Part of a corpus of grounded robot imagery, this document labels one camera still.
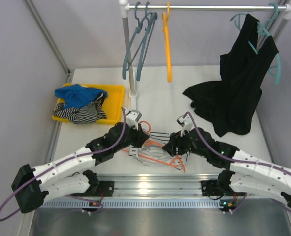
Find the striped garment in bin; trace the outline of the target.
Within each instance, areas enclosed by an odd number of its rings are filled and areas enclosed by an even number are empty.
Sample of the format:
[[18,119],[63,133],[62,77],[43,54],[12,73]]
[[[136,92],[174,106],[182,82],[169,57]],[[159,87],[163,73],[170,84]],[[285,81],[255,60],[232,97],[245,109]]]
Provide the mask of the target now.
[[73,124],[89,124],[96,123],[98,120],[107,119],[102,105],[106,99],[106,95],[101,93],[93,102],[82,108],[66,108],[63,103],[58,103],[53,111],[53,116],[66,119]]

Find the yellow plastic bin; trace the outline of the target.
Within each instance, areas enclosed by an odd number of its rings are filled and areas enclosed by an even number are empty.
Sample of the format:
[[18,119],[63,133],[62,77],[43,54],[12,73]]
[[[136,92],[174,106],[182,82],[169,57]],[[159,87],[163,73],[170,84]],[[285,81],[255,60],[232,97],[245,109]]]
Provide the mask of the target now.
[[[73,84],[66,83],[63,85],[64,86],[70,86]],[[107,115],[107,119],[105,120],[98,120],[96,123],[98,124],[116,124],[119,122],[121,118],[121,107],[123,105],[123,99],[125,95],[125,87],[123,85],[105,85],[105,84],[80,84],[82,86],[86,87],[95,87],[97,89],[101,89],[105,92],[107,92],[108,97],[105,99],[102,109],[105,111]],[[63,103],[65,104],[63,99],[58,98],[57,103]],[[58,117],[54,117],[52,115],[52,119],[59,121],[59,122],[70,122],[67,121],[66,119],[61,119]]]

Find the blue garment in bin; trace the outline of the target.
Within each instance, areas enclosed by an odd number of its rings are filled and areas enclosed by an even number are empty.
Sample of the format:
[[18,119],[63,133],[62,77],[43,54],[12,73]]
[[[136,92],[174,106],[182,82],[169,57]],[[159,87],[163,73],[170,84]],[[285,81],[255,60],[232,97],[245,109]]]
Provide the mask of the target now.
[[101,94],[103,94],[105,98],[108,97],[107,92],[101,89],[86,87],[80,84],[57,88],[55,89],[54,94],[57,98],[64,100],[64,110],[68,108],[80,109],[82,107],[86,107],[98,99]]

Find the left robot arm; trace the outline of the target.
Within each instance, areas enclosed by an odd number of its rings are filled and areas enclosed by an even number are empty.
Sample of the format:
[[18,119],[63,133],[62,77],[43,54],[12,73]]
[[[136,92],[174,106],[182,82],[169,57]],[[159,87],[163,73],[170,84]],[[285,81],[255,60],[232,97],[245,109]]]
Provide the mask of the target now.
[[150,135],[141,125],[119,122],[103,136],[57,161],[20,167],[11,185],[19,211],[32,212],[45,202],[65,195],[96,194],[99,180],[91,168],[112,159],[124,148],[143,147]]

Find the blue-grey hanger left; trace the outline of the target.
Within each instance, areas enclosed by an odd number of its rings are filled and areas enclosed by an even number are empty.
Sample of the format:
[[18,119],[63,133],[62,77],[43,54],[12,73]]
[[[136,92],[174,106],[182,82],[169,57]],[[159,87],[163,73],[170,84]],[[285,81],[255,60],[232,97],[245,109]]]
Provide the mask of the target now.
[[[145,34],[145,28],[147,27],[147,21],[145,17],[145,4],[142,5],[141,2],[137,2],[135,5],[129,4],[127,1],[122,1],[120,3],[122,21],[123,21],[123,31],[125,40],[125,55],[122,65],[122,78],[125,80],[127,77],[131,77],[133,63],[137,61],[136,68],[138,66],[138,61],[141,52],[141,41]],[[128,24],[128,12],[132,10],[134,14],[134,19],[136,20],[136,27],[133,34],[129,32]]]

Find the aluminium table edge rail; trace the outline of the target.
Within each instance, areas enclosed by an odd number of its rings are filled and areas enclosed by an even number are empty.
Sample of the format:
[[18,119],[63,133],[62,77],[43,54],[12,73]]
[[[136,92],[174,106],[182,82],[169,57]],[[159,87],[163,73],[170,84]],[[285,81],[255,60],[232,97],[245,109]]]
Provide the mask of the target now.
[[[114,182],[112,197],[193,197],[202,196],[202,182],[216,180],[218,175],[97,175],[100,184]],[[72,193],[84,194],[88,184],[79,180],[79,175],[71,182],[56,182],[47,190],[54,193],[52,198]]]

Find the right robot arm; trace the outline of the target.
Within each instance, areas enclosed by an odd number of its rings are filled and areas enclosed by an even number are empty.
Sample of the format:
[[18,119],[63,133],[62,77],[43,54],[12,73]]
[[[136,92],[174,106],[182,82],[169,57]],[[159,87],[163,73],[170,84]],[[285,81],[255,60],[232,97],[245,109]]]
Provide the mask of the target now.
[[247,193],[270,197],[291,209],[291,168],[247,154],[236,146],[216,141],[202,128],[172,133],[163,150],[171,156],[192,153],[222,169],[217,188],[223,195]]

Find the black tank top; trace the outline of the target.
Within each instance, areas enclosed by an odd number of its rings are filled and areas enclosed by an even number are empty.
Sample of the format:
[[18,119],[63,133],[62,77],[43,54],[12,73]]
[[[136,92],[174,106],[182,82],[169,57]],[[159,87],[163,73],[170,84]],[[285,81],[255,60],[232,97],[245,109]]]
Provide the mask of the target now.
[[257,55],[249,46],[249,39],[257,46],[257,21],[248,14],[231,51],[220,55],[219,81],[196,84],[183,92],[195,113],[212,123],[219,137],[228,132],[237,135],[250,132],[262,96],[261,84],[279,52],[269,42]]

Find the blue-grey hanger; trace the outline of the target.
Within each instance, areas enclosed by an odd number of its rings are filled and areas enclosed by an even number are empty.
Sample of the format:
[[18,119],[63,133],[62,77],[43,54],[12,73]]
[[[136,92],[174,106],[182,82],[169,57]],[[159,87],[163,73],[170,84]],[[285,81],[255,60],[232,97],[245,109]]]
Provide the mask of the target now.
[[141,41],[141,52],[140,52],[140,57],[138,61],[138,66],[137,66],[137,72],[136,72],[136,80],[139,82],[141,80],[141,72],[144,66],[144,62],[146,59],[147,51],[149,48],[150,40],[152,37],[153,29],[155,26],[155,22],[158,18],[157,12],[149,12],[148,11],[148,6],[150,5],[149,2],[146,2],[145,4],[145,17],[144,19],[147,21],[147,27],[145,28],[145,34],[144,37]]
[[[145,34],[145,28],[147,27],[147,21],[145,17],[145,4],[142,5],[141,2],[137,2],[135,5],[129,4],[127,1],[122,1],[120,3],[122,21],[123,21],[123,31],[125,40],[125,55],[122,65],[122,78],[125,80],[127,77],[131,77],[133,63],[137,61],[136,68],[138,66],[138,61],[141,52],[141,41]],[[133,34],[129,32],[128,24],[128,12],[132,10],[134,14],[134,19],[136,20],[136,27]]]

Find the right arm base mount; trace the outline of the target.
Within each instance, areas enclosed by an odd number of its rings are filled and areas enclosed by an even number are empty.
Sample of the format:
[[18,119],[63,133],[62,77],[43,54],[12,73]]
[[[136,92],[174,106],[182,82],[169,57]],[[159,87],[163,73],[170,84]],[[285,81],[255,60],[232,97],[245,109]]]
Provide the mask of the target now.
[[231,178],[235,172],[223,170],[216,180],[203,180],[201,182],[202,195],[218,200],[223,196],[233,196],[234,191],[230,187]]

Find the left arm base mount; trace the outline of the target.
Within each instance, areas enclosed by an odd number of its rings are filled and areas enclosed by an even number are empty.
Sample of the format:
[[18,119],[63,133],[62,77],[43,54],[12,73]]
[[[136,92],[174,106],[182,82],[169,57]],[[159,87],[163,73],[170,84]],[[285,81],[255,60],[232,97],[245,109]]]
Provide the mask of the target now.
[[89,188],[83,193],[73,193],[76,197],[111,197],[114,192],[114,181],[100,181],[92,170],[82,174],[88,179]]

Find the yellow hanger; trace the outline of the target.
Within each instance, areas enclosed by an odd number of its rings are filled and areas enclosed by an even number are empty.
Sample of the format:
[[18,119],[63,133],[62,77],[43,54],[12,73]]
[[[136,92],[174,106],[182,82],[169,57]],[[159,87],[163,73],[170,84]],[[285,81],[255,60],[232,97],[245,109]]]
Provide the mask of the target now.
[[165,57],[166,57],[166,68],[167,68],[167,81],[172,82],[172,63],[171,63],[171,50],[170,50],[170,40],[169,40],[169,29],[168,20],[170,16],[170,4],[166,3],[166,12],[162,13],[162,32],[164,34],[164,45],[165,45]]

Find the blue-grey hanger right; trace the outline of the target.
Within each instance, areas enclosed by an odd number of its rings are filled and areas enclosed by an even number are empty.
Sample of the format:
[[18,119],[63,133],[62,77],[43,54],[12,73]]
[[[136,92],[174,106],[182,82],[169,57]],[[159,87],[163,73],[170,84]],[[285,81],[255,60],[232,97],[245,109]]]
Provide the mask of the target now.
[[157,12],[149,12],[148,11],[148,6],[150,5],[149,2],[146,2],[145,4],[145,17],[144,19],[147,21],[147,27],[145,28],[145,34],[144,37],[141,41],[141,52],[140,52],[140,57],[138,61],[138,66],[137,66],[137,72],[136,72],[136,80],[139,82],[141,80],[141,72],[144,66],[144,62],[146,59],[147,51],[149,48],[150,40],[152,37],[153,29],[155,26],[155,22],[158,18]]

